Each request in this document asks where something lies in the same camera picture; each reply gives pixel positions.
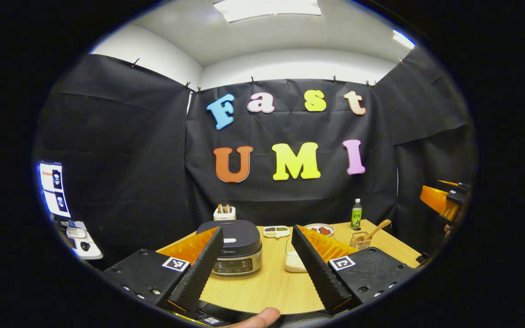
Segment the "midea rice cooker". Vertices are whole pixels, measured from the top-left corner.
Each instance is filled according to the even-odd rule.
[[[214,264],[213,273],[220,276],[246,276],[263,266],[263,243],[254,223],[247,220],[216,220],[202,224],[197,233],[220,226],[224,246]]]

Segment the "ceiling light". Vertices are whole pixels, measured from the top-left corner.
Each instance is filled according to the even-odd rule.
[[[404,36],[399,31],[394,30],[394,36],[392,37],[393,40],[398,41],[403,46],[406,46],[407,48],[414,48],[414,42],[408,39],[408,37]]]
[[[223,0],[216,2],[214,7],[229,23],[278,14],[321,16],[317,0]]]

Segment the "wooden spoon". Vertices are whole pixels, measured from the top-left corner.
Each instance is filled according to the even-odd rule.
[[[377,233],[380,229],[384,228],[385,226],[391,224],[392,221],[391,220],[384,220],[382,221],[380,224],[378,224],[378,226],[374,229],[374,231],[372,231],[371,233],[369,233],[369,235],[367,236],[359,236],[358,238],[356,238],[356,241],[367,241],[368,239],[371,239],[372,236]]]

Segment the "white bowl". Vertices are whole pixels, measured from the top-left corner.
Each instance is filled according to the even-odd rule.
[[[308,224],[308,225],[305,226],[305,228],[308,228],[308,229],[311,229],[311,228],[319,229],[320,226],[322,226],[323,228],[328,229],[329,231],[331,231],[331,233],[329,235],[324,235],[324,236],[331,237],[331,235],[333,235],[334,232],[335,232],[335,228],[333,226],[330,226],[329,224],[325,224],[325,223]]]

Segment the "green bottle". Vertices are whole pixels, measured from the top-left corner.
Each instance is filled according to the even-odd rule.
[[[362,220],[362,206],[360,205],[360,199],[356,199],[356,204],[352,207],[352,229],[359,230],[360,221]]]

